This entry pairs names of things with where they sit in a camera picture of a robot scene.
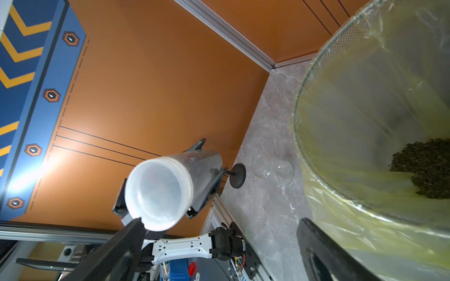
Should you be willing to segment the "black microphone stand base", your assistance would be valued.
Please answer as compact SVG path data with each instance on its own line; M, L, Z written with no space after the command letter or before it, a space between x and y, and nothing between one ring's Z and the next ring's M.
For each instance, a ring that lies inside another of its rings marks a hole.
M246 180L246 167L242 163L237 163L231 170L227 170L225 175L229 177L231 186L234 189L239 189Z

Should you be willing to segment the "dumped tea leaves pile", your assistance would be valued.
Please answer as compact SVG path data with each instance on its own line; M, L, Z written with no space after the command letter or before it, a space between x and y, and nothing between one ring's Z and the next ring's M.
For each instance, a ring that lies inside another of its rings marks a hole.
M412 173L416 192L429 199L450 197L450 140L431 139L407 144L392 156L391 172Z

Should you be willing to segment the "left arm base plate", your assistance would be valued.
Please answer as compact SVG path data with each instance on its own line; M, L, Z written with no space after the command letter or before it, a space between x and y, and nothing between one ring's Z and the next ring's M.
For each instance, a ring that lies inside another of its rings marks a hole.
M245 262L243 262L243 269L247 276L252 281L258 273L259 267L261 266L261 260L257 256L255 250L251 247L250 243L245 239L243 233L240 231L239 227L235 222L232 222L230 229L234 232L234 235L239 237L243 241L243 256L245 257Z

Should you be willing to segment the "yellow trash bag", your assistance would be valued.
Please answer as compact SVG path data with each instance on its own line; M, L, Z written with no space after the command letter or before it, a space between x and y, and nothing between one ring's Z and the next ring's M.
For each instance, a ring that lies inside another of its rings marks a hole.
M388 281L450 278L450 202L392 172L450 136L450 3L370 1L322 47L293 103L314 222Z

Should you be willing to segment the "tall jar with clear lid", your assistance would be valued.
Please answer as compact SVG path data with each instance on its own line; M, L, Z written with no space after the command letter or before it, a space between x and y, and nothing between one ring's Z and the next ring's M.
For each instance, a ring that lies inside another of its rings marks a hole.
M146 160L130 173L124 190L132 218L140 218L150 231L175 226L222 168L216 151L186 151Z

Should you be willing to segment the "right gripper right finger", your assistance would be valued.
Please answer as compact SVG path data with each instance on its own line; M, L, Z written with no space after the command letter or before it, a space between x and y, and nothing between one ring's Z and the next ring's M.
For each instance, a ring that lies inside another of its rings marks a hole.
M296 236L310 281L379 280L310 219L300 220Z

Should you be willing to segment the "glass jar with tea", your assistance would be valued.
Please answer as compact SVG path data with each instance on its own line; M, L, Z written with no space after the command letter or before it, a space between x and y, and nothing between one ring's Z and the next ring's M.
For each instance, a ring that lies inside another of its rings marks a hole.
M279 186L287 185L293 178L294 169L289 161L261 152L251 164L254 175L260 179L268 179Z

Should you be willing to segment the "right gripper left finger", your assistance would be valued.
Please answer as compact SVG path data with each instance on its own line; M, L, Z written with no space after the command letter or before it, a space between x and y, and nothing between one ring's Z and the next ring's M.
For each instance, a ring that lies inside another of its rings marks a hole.
M132 220L63 279L65 281L132 281L140 259L145 233L141 219Z

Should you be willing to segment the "aluminium front rail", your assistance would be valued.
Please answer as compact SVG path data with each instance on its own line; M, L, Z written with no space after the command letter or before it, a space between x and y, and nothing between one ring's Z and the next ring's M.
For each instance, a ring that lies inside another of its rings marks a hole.
M246 272L242 271L243 262L246 261L243 256L243 241L235 236L230 229L232 222L235 221L231 212L225 206L223 200L218 195L215 195L211 201L211 206L208 208L208 216L202 228L202 234L209 234L212 237L212 257L217 262L222 261L220 266L227 270L231 281L250 281ZM250 240L245 235L244 237L250 243ZM261 266L253 281L276 280L272 272L263 264L262 259L260 260Z

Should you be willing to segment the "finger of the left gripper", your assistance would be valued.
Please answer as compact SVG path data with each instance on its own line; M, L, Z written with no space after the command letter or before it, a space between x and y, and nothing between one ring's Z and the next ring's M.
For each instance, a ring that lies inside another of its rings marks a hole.
M191 146L189 149L187 149L186 151L189 152L189 151L200 150L204 146L205 142L206 142L206 138L203 138L203 139L199 140L197 143L195 143L193 146Z
M220 183L227 172L227 167L219 169L213 176L212 180L206 185L204 191L200 193L198 199L194 200L192 206L188 208L186 217L193 219L207 205L211 198L219 191Z

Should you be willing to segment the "mesh trash bin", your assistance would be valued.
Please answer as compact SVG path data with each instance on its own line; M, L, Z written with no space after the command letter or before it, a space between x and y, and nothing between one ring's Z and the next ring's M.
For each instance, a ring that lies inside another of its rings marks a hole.
M390 171L407 144L450 136L450 3L370 1L318 52L293 105L300 158L361 211L447 234L448 200Z

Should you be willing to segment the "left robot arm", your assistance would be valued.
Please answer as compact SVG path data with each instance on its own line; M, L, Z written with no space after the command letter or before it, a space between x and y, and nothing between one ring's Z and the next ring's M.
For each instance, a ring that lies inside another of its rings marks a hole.
M124 187L125 203L132 218L141 219L151 233L164 233L183 217L193 218L218 192L225 174L216 151L202 149L205 139L177 155L146 160L137 165ZM184 258L221 259L245 256L246 240L235 223L191 238L151 238L143 251L145 263Z

